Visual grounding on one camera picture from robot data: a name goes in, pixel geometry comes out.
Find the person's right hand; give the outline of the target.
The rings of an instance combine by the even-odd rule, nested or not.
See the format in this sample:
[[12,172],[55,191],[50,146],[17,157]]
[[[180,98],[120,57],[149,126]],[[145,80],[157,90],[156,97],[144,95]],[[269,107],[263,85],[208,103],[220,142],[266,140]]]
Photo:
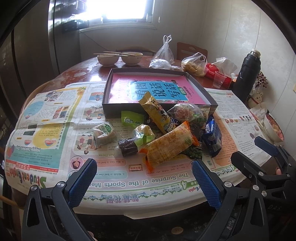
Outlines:
[[276,175],[281,175],[282,172],[281,172],[281,169],[279,167],[276,168]]

